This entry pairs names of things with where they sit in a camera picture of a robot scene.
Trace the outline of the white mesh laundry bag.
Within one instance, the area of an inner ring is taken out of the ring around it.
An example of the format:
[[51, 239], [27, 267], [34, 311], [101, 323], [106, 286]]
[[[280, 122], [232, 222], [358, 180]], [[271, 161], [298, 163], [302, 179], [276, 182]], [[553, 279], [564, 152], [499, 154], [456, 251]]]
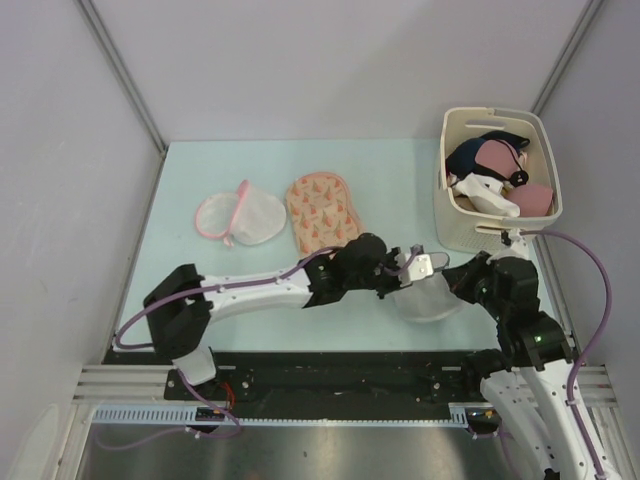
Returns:
[[449, 255], [444, 252], [429, 254], [433, 261], [434, 275], [391, 293], [400, 314], [414, 323], [443, 320], [464, 308], [463, 301], [450, 292], [442, 275], [442, 271], [449, 266]]

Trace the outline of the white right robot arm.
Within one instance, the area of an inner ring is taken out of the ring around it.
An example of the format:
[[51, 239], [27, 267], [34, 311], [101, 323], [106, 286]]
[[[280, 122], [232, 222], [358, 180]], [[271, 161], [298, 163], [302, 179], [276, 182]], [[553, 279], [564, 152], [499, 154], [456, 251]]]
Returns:
[[442, 275], [453, 295], [496, 322], [499, 346], [467, 357], [463, 393], [493, 406], [542, 478], [619, 478], [585, 408], [565, 332], [540, 307], [534, 264], [481, 252]]

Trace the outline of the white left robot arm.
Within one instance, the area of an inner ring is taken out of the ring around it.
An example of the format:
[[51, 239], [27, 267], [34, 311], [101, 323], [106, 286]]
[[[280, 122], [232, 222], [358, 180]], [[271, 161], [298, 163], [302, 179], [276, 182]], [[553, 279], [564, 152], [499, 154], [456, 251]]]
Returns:
[[307, 309], [337, 303], [350, 291], [374, 291], [382, 299], [410, 285], [408, 270], [423, 254], [389, 250], [364, 233], [344, 246], [323, 247], [294, 266], [255, 277], [205, 277], [193, 264], [176, 268], [144, 301], [151, 346], [186, 379], [197, 398], [214, 397], [221, 387], [214, 355], [201, 345], [212, 322], [273, 308]]

